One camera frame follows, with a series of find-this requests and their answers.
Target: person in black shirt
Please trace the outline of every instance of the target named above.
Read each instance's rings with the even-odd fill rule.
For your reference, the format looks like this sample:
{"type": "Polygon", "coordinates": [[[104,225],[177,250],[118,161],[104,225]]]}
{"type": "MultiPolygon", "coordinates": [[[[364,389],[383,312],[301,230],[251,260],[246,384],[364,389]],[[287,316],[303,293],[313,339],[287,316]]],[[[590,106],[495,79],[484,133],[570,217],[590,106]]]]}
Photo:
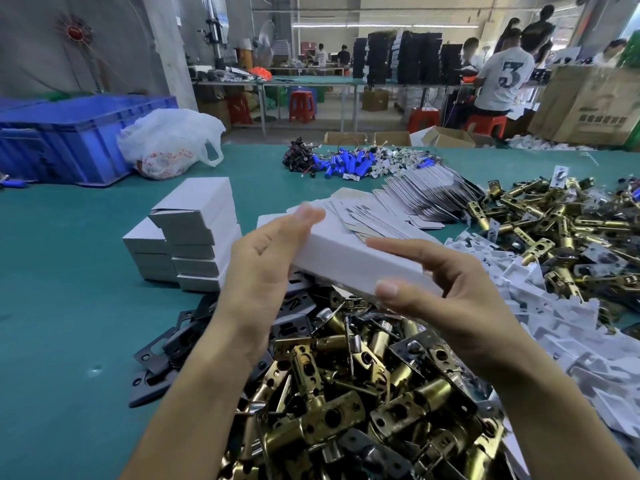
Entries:
{"type": "Polygon", "coordinates": [[[511,31],[511,29],[517,28],[519,24],[520,24],[519,18],[514,17],[509,20],[509,23],[507,23],[507,27],[502,32],[502,35],[500,35],[498,42],[495,44],[495,50],[493,51],[494,54],[497,54],[502,50],[502,44],[504,43],[504,40],[507,39],[508,33],[511,31]]]}
{"type": "Polygon", "coordinates": [[[531,23],[522,31],[522,45],[521,47],[528,53],[533,55],[536,64],[540,64],[547,58],[547,55],[551,48],[554,46],[551,42],[551,35],[553,35],[556,26],[549,23],[556,10],[553,5],[546,5],[540,11],[540,20],[531,23]]]}
{"type": "Polygon", "coordinates": [[[338,52],[338,62],[341,65],[347,66],[351,62],[351,54],[347,52],[347,46],[343,45],[342,50],[338,52]]]}

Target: fingernail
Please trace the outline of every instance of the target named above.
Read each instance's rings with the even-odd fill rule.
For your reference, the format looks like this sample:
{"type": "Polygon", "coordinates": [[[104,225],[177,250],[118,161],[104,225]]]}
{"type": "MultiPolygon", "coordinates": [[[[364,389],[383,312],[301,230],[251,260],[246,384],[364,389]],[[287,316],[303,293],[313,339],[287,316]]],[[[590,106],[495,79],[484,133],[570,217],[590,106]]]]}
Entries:
{"type": "Polygon", "coordinates": [[[376,283],[376,295],[382,299],[393,299],[398,295],[398,287],[395,283],[380,280],[376,283]]]}
{"type": "Polygon", "coordinates": [[[302,202],[293,215],[301,221],[309,221],[313,217],[314,208],[309,202],[302,202]]]}

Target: number 3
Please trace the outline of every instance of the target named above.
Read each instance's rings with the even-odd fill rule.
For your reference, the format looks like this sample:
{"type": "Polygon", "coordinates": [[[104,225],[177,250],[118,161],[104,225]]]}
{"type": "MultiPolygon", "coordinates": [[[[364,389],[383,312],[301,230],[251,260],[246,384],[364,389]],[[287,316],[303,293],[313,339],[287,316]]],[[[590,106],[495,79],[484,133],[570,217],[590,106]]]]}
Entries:
{"type": "Polygon", "coordinates": [[[502,66],[502,70],[505,71],[511,69],[511,83],[509,84],[509,76],[507,75],[506,77],[501,77],[500,79],[498,79],[498,86],[505,89],[510,89],[514,86],[517,86],[520,82],[520,74],[518,74],[517,71],[523,65],[524,62],[505,62],[502,66]]]}

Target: hand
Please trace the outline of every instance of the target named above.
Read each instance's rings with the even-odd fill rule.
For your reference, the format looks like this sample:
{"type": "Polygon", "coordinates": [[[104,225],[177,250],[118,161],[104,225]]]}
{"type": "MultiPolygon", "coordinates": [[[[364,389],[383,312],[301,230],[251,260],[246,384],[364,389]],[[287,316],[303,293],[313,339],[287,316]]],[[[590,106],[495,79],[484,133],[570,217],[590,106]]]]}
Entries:
{"type": "Polygon", "coordinates": [[[212,325],[226,324],[258,361],[289,284],[289,268],[324,209],[308,202],[295,214],[279,217],[239,239],[231,247],[225,286],[212,325]]]}
{"type": "Polygon", "coordinates": [[[420,263],[442,297],[400,280],[381,280],[376,295],[401,315],[433,325],[476,374],[489,381],[512,377],[545,352],[520,326],[478,259],[421,239],[367,239],[370,248],[420,263]]]}

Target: red plastic stool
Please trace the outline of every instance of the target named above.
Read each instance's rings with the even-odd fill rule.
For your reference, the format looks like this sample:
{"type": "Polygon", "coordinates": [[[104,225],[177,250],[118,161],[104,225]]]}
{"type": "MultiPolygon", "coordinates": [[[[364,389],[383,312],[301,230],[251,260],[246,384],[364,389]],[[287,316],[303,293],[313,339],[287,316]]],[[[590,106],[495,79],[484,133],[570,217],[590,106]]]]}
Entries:
{"type": "Polygon", "coordinates": [[[311,91],[293,91],[289,98],[289,121],[293,118],[302,120],[305,124],[309,118],[315,120],[316,107],[314,95],[311,91]]]}
{"type": "Polygon", "coordinates": [[[244,94],[239,96],[226,96],[225,101],[229,108],[229,119],[231,120],[231,124],[253,124],[251,111],[249,111],[249,103],[247,103],[246,96],[244,94]]]}
{"type": "Polygon", "coordinates": [[[409,131],[409,133],[415,133],[416,131],[420,131],[425,128],[438,126],[439,124],[439,111],[428,111],[421,107],[414,107],[411,110],[411,116],[409,116],[409,123],[406,126],[406,130],[409,131]]]}
{"type": "Polygon", "coordinates": [[[500,127],[496,136],[501,138],[504,135],[504,128],[507,126],[506,116],[483,116],[481,114],[472,114],[467,120],[465,125],[465,131],[469,131],[471,125],[475,125],[473,128],[474,133],[485,134],[487,136],[493,136],[493,130],[496,127],[500,127]]]}

